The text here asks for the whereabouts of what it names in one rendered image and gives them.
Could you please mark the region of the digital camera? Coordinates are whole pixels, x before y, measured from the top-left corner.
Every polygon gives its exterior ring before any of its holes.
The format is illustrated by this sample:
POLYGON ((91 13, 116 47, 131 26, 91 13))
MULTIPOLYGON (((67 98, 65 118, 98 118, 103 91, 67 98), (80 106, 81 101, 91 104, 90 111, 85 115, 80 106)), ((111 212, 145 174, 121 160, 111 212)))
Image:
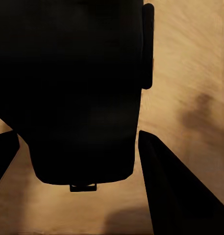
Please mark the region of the digital camera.
POLYGON ((96 191, 133 173, 153 37, 144 0, 0 0, 0 119, 43 183, 96 191))

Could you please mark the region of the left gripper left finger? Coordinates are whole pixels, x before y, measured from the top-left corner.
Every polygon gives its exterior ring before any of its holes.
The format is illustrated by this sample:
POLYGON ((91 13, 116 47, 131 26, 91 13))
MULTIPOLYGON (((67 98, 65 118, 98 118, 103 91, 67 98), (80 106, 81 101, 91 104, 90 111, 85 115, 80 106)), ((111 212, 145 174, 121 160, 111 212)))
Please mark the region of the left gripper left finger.
POLYGON ((0 180, 20 148, 17 132, 0 134, 0 180))

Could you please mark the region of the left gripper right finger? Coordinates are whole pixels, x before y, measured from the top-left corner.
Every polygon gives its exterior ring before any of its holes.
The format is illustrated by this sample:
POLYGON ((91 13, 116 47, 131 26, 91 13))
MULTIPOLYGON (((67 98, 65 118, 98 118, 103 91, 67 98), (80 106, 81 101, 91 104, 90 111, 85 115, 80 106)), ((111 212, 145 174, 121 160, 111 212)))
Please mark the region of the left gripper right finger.
POLYGON ((224 235, 224 204, 158 136, 140 130, 154 235, 224 235))

